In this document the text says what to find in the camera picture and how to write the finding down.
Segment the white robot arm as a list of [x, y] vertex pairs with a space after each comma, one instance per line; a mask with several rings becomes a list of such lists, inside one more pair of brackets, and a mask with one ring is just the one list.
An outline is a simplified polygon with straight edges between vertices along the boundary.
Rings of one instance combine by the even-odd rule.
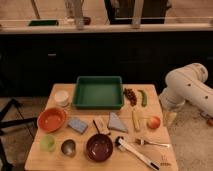
[[213, 88], [205, 84], [207, 79], [208, 71], [200, 63], [170, 71], [165, 77], [166, 87], [159, 95], [162, 107], [171, 110], [189, 101], [213, 117]]

